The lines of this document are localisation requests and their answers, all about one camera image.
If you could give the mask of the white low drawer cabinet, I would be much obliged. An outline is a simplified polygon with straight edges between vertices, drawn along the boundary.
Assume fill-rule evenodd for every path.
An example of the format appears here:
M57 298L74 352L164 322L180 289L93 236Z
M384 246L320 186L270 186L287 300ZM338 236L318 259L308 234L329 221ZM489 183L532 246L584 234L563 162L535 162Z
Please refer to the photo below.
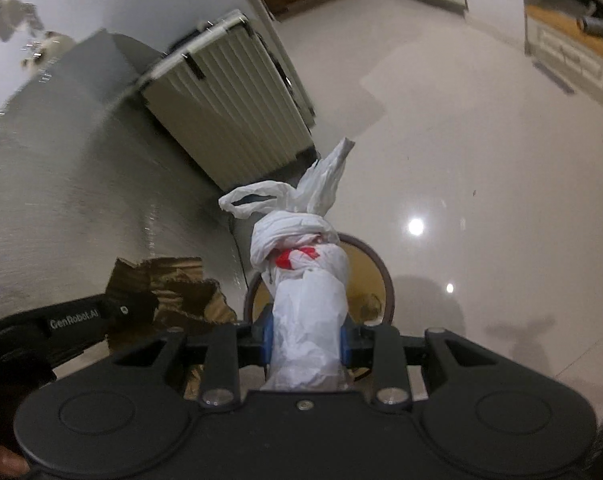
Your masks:
M589 36L572 16L526 6L528 53L603 105L603 38Z

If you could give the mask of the yellow trash bin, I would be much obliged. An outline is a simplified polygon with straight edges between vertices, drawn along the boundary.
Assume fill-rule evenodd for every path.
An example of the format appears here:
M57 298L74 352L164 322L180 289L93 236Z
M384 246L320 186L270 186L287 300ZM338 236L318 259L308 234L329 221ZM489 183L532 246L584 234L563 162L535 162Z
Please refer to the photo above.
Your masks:
M348 256L350 278L347 287L349 314L356 324L391 324L396 295L387 266L369 245L354 236L339 233L339 245ZM260 274L254 274L244 300L244 321L254 322L272 298ZM354 382L371 375L364 367L350 372Z

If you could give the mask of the white cat-shaped ceramic ornament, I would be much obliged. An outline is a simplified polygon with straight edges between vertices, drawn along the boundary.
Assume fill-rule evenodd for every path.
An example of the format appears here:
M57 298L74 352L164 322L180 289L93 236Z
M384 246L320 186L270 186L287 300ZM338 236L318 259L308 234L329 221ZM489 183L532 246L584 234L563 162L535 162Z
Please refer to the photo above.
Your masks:
M24 58L20 66L29 74L36 73L56 62L76 44L70 36L48 30L41 38L33 39L24 46Z

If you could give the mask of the white ribbed suitcase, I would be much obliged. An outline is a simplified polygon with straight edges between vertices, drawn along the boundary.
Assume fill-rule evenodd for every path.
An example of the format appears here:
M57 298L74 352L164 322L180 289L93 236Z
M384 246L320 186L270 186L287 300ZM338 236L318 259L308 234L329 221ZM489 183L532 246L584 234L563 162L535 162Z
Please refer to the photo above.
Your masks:
M315 148L284 70L239 10L152 66L138 90L222 191L261 180Z

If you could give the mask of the brown cardboard piece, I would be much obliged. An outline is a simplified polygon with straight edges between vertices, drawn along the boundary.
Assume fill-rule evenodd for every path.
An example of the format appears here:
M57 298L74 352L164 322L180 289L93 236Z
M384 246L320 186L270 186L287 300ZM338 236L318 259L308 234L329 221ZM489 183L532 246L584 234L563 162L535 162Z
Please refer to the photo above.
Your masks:
M202 336L216 326L238 321L220 284L205 278L198 257L141 262L119 258L105 296L118 308L118 318L109 322L106 336L111 353L131 349L170 328Z

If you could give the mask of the white plastic bag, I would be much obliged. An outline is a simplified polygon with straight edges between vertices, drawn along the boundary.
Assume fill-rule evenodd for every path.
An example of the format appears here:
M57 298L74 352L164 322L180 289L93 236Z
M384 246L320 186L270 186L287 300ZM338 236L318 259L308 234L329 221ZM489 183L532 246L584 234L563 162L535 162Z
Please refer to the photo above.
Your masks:
M273 299L268 390L348 387L341 326L348 314L350 266L326 214L354 146L341 140L296 185L260 181L234 188L219 200L220 209L236 219L261 217L252 228L249 257Z

